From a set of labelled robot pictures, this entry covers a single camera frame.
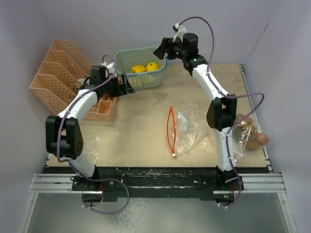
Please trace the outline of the yellow fake lemon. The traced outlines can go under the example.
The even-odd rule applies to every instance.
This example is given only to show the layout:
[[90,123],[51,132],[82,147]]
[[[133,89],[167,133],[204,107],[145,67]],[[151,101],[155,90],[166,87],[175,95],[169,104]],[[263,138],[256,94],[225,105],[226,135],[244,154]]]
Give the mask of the yellow fake lemon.
[[159,69],[160,69],[160,66],[156,62],[150,62],[146,66],[146,71],[147,72],[156,71],[156,70],[159,70]]

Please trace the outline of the yellow fake bell pepper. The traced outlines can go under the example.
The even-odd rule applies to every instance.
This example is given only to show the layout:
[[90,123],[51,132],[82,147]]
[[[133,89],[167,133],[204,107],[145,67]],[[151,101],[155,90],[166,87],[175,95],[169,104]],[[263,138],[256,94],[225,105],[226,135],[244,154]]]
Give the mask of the yellow fake bell pepper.
[[136,65],[131,68],[132,73],[143,73],[146,72],[146,67],[144,65]]

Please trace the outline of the clear zip bag red seal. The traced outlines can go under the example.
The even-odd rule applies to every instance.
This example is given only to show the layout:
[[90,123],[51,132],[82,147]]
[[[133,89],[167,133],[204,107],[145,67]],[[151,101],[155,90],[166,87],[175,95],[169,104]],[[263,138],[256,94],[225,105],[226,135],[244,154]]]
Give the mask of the clear zip bag red seal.
[[209,134],[211,128],[202,116],[198,103],[189,102],[183,106],[170,107],[166,137],[173,158],[190,152]]

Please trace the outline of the tan fake potato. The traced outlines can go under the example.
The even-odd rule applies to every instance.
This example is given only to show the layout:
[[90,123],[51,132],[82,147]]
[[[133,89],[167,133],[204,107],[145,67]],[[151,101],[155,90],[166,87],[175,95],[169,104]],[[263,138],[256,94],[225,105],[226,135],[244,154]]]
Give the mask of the tan fake potato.
[[255,138],[249,139],[245,146],[248,151],[256,151],[259,147],[260,144]]

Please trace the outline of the brown fake potato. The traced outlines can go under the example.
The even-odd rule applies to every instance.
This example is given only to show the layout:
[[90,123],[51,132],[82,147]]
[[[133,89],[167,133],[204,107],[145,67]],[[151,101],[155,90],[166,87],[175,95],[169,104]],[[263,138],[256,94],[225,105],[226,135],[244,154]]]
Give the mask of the brown fake potato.
[[269,143],[269,137],[264,133],[258,133],[256,135],[256,140],[262,146],[265,146]]

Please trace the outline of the brown fake mushrooms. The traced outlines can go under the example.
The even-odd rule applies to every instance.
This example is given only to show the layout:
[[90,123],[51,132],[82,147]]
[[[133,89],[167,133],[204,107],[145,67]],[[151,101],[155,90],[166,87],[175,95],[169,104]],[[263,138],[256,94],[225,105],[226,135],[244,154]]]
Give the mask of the brown fake mushrooms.
[[242,114],[237,114],[235,122],[239,122],[237,128],[242,130],[242,132],[254,136],[258,134],[257,126],[254,124],[254,121],[251,117],[245,117]]

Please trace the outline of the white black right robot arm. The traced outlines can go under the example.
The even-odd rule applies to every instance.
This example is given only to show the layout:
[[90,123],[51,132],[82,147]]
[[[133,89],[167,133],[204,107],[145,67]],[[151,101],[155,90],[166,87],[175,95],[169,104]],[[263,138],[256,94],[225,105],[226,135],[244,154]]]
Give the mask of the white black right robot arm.
[[194,33],[178,37],[164,37],[154,51],[158,59],[180,59],[184,69],[200,84],[210,100],[207,111],[207,124],[213,129],[217,153],[216,184],[221,190],[227,190],[233,184],[242,189],[242,178],[237,172],[232,148],[232,130],[236,119],[237,96],[229,94],[213,76],[204,56],[198,49],[198,36]]

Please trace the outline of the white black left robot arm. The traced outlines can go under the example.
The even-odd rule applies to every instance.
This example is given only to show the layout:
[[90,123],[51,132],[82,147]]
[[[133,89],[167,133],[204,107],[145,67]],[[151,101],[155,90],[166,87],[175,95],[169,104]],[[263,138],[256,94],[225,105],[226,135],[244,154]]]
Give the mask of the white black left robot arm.
[[120,97],[134,93],[125,74],[119,79],[115,62],[91,67],[73,101],[56,116],[45,121],[46,150],[60,163],[68,163],[75,173],[83,177],[83,185],[95,190],[100,185],[98,170],[83,155],[84,141],[80,123],[89,110],[104,96]]

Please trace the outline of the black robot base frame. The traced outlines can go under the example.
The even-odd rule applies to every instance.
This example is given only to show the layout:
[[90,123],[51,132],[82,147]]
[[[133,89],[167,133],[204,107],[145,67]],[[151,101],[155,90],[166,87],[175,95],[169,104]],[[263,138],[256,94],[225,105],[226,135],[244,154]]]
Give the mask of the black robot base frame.
[[117,198],[197,198],[233,201],[244,190],[241,176],[216,167],[99,167],[90,181],[70,167],[46,167],[44,174],[68,174],[74,191],[98,191]]

